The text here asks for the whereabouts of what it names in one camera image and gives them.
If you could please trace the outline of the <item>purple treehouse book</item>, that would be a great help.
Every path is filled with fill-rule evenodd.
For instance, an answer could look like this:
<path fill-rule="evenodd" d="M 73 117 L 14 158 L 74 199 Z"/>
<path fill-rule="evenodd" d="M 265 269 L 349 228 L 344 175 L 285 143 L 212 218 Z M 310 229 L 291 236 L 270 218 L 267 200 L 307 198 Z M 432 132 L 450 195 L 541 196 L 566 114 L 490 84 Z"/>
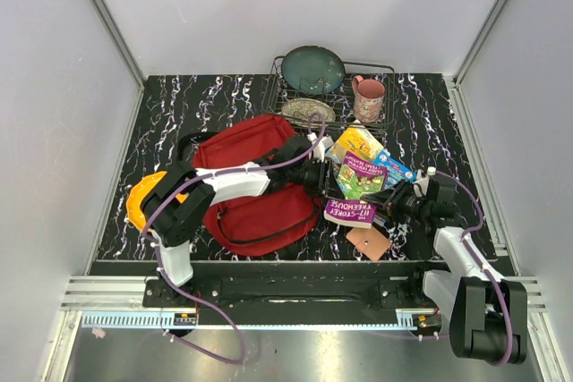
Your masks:
<path fill-rule="evenodd" d="M 366 202 L 365 196 L 382 191 L 387 176 L 385 166 L 375 165 L 347 151 L 337 177 L 344 198 L 329 199 L 324 218 L 337 225 L 371 228 L 376 208 Z"/>

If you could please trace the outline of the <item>blue paperback book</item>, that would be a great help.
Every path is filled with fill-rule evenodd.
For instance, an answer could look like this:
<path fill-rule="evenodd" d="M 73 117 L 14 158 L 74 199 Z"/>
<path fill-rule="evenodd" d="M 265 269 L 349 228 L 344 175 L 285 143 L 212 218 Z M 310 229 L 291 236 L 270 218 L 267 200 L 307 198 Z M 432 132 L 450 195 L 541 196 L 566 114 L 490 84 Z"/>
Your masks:
<path fill-rule="evenodd" d="M 387 170 L 386 187 L 392 187 L 401 181 L 413 182 L 415 173 L 406 166 L 393 159 L 386 151 L 382 151 L 373 161 L 377 166 L 385 167 Z"/>

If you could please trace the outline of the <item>yellow paperback book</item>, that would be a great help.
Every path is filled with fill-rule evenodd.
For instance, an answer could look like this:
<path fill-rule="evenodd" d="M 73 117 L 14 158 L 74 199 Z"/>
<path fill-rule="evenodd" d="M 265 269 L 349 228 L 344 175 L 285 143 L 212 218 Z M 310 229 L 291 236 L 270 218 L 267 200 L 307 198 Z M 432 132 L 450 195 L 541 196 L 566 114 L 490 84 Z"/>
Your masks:
<path fill-rule="evenodd" d="M 347 152 L 362 160 L 373 162 L 381 152 L 385 152 L 385 148 L 367 129 L 350 127 L 335 141 L 328 155 L 340 164 Z"/>

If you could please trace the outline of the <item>red backpack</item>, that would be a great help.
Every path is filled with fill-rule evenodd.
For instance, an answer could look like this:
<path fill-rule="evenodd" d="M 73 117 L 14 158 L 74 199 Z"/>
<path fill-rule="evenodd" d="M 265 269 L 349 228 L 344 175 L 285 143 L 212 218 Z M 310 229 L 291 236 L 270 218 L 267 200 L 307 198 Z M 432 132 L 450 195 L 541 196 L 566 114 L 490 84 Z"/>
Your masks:
<path fill-rule="evenodd" d="M 192 141 L 199 144 L 194 168 L 229 168 L 271 158 L 296 135 L 290 123 L 276 115 L 260 115 L 222 132 L 186 132 L 177 142 L 177 158 L 185 160 Z M 245 257 L 259 257 L 281 250 L 309 233 L 321 212 L 321 200 L 310 196 L 303 185 L 281 183 L 260 197 L 216 203 L 203 224 L 217 242 Z"/>

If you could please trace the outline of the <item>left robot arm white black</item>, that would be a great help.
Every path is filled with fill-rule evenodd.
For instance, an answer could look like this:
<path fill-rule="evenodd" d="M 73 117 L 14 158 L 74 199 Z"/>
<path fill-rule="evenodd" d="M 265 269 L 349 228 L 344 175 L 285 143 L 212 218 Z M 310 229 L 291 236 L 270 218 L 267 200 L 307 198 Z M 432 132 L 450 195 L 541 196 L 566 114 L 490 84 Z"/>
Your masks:
<path fill-rule="evenodd" d="M 179 161 L 167 170 L 139 204 L 141 231 L 151 235 L 166 279 L 162 296 L 176 307 L 192 299 L 189 245 L 200 226 L 246 257 L 281 250 L 312 230 L 332 145 L 315 133 L 229 143 L 215 136 L 200 145 L 192 165 Z"/>

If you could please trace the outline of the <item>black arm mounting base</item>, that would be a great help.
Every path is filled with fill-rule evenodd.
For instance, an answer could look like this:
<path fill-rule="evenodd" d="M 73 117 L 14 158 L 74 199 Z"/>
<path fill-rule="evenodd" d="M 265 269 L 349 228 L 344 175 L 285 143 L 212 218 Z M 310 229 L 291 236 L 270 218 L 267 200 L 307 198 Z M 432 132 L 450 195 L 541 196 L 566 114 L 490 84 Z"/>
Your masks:
<path fill-rule="evenodd" d="M 434 261 L 194 261 L 179 281 L 158 271 L 146 282 L 154 303 L 183 306 L 194 295 L 217 304 L 238 302 L 342 302 L 368 308 L 428 307 L 423 275 L 446 264 Z"/>

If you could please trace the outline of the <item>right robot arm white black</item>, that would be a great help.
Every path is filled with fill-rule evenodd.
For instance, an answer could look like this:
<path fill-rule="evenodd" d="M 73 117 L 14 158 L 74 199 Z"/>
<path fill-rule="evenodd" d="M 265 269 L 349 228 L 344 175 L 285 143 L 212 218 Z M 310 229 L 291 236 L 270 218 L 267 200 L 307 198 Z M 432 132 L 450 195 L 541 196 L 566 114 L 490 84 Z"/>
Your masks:
<path fill-rule="evenodd" d="M 482 229 L 483 211 L 469 199 L 476 225 L 456 226 L 459 179 L 433 168 L 415 181 L 402 180 L 386 190 L 364 194 L 377 214 L 391 224 L 419 224 L 446 269 L 428 269 L 406 285 L 407 299 L 417 307 L 433 301 L 449 324 L 449 343 L 458 358 L 492 366 L 521 364 L 527 356 L 527 292 L 502 275 L 478 250 L 472 234 Z"/>

